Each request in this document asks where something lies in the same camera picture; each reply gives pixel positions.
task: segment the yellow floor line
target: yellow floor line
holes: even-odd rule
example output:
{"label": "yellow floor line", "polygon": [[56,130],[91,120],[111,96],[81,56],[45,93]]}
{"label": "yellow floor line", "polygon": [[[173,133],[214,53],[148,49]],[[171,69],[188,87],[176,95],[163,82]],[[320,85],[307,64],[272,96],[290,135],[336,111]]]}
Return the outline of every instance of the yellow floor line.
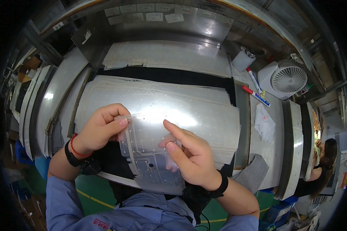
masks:
{"label": "yellow floor line", "polygon": [[218,220],[210,220],[209,222],[212,223],[212,222],[220,222],[220,221],[226,221],[226,218],[224,219],[218,219]]}
{"label": "yellow floor line", "polygon": [[90,197],[90,199],[92,199],[93,201],[98,202],[99,204],[102,204],[104,206],[107,206],[107,207],[110,207],[110,208],[114,209],[114,206],[111,206],[110,204],[104,203],[103,201],[99,201],[98,199],[95,199],[93,197]]}
{"label": "yellow floor line", "polygon": [[[91,199],[91,200],[93,200],[93,201],[95,201],[95,202],[98,202],[99,204],[102,204],[102,205],[104,205],[104,206],[107,206],[107,207],[109,207],[109,208],[113,208],[113,209],[114,209],[114,206],[111,206],[110,204],[107,204],[107,203],[105,203],[105,202],[103,202],[103,201],[99,201],[98,199],[93,198],[93,197],[87,195],[86,193],[80,191],[79,189],[76,189],[76,191],[77,191],[79,194],[83,195],[84,197],[87,197],[87,198],[89,198],[89,199]],[[209,222],[210,222],[210,223],[213,223],[213,222],[220,222],[220,221],[226,221],[226,218],[224,218],[224,219],[218,219],[218,220],[210,220]],[[205,220],[205,221],[200,221],[200,222],[201,222],[201,223],[208,223],[207,220]]]}
{"label": "yellow floor line", "polygon": [[268,207],[268,208],[266,208],[266,209],[263,209],[263,210],[260,210],[260,213],[265,212],[265,211],[267,211],[267,210],[269,210],[269,209],[270,209],[270,207]]}

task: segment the long hair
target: long hair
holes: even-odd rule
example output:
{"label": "long hair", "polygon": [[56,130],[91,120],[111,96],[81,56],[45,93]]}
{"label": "long hair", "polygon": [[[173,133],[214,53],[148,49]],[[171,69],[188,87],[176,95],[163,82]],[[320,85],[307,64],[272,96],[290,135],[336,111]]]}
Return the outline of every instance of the long hair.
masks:
{"label": "long hair", "polygon": [[324,156],[322,159],[320,159],[320,165],[328,169],[328,172],[326,173],[326,179],[324,180],[324,183],[320,186],[320,188],[312,193],[310,195],[310,199],[316,199],[320,192],[323,191],[323,189],[326,187],[328,184],[330,178],[333,175],[333,171],[335,169],[334,163],[337,158],[338,154],[338,145],[337,141],[335,139],[329,139],[325,141],[324,144]]}

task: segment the white cloth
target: white cloth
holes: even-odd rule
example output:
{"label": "white cloth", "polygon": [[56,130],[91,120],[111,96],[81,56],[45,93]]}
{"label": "white cloth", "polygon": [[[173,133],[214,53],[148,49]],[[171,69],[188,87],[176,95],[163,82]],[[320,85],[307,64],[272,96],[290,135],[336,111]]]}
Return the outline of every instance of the white cloth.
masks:
{"label": "white cloth", "polygon": [[274,139],[275,123],[262,104],[256,107],[254,128],[258,131],[263,141],[272,143]]}

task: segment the white desk fan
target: white desk fan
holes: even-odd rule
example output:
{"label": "white desk fan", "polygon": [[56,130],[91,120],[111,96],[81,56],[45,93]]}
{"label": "white desk fan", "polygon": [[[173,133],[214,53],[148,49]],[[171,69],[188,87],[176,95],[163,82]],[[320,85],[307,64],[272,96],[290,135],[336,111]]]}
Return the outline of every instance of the white desk fan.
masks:
{"label": "white desk fan", "polygon": [[306,72],[292,59],[272,62],[257,73],[262,90],[285,100],[307,83]]}

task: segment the fingernail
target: fingernail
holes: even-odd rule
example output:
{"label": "fingernail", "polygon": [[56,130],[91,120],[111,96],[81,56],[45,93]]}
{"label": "fingernail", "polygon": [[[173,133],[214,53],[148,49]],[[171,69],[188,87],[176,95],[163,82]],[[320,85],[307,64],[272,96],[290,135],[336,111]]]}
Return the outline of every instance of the fingernail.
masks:
{"label": "fingernail", "polygon": [[173,142],[169,142],[168,144],[166,144],[166,148],[168,151],[173,151],[176,148],[176,145]]}
{"label": "fingernail", "polygon": [[127,119],[126,118],[120,119],[120,125],[121,127],[125,127],[127,125]]}

